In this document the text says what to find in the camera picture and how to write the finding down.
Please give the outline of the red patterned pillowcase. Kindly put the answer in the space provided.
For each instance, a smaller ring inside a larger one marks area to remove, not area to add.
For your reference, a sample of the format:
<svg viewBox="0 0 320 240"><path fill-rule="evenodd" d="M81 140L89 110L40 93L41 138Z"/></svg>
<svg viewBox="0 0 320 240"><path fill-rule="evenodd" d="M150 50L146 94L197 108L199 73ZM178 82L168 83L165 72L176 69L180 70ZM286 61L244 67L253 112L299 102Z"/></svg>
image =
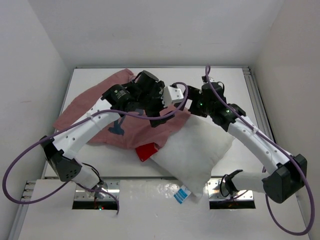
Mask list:
<svg viewBox="0 0 320 240"><path fill-rule="evenodd" d="M110 75L75 97L54 122L53 127L59 131L69 127L84 115L106 90L115 84L128 83L134 78L135 74L127 68ZM106 126L89 143L129 150L138 148L138 156L146 160L166 144L170 135L181 130L190 116L186 109L179 110L166 123L157 127L151 127L150 121L146 119L123 116Z"/></svg>

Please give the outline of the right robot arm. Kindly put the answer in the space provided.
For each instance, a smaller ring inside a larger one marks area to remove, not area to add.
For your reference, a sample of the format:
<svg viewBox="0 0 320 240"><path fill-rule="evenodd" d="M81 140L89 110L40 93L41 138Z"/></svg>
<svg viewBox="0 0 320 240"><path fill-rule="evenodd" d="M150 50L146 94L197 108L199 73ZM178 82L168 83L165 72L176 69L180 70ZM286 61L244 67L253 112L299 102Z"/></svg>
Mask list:
<svg viewBox="0 0 320 240"><path fill-rule="evenodd" d="M242 190L266 194L281 204L304 187L302 177L307 175L307 160L301 154L281 152L270 143L246 115L234 103L227 103L225 87L221 82L206 82L201 89L188 86L187 99L191 100L189 112L199 117L210 117L224 131L238 139L265 167L265 173L245 172L237 169L223 176L220 193L229 197Z"/></svg>

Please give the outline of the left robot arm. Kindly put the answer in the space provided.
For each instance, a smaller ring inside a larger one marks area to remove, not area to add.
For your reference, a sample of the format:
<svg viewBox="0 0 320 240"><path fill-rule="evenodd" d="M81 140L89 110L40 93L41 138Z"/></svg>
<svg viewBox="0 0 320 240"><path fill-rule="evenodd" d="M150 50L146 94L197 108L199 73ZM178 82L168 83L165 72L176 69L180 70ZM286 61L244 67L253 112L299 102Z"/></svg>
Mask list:
<svg viewBox="0 0 320 240"><path fill-rule="evenodd" d="M112 85L89 110L66 129L43 137L41 147L46 160L62 182L74 182L87 189L97 189L102 180L95 171L76 160L76 155L95 135L122 117L148 120L152 128L174 117L160 112L184 97L152 73L143 70L137 78Z"/></svg>

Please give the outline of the white pillow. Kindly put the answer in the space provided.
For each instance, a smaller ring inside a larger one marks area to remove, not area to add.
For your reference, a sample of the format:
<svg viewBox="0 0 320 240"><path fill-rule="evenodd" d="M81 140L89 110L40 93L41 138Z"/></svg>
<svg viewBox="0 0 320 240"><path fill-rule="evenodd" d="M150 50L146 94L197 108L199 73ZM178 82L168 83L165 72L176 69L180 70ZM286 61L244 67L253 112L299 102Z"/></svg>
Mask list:
<svg viewBox="0 0 320 240"><path fill-rule="evenodd" d="M192 115L151 159L200 198L212 169L234 139L222 128Z"/></svg>

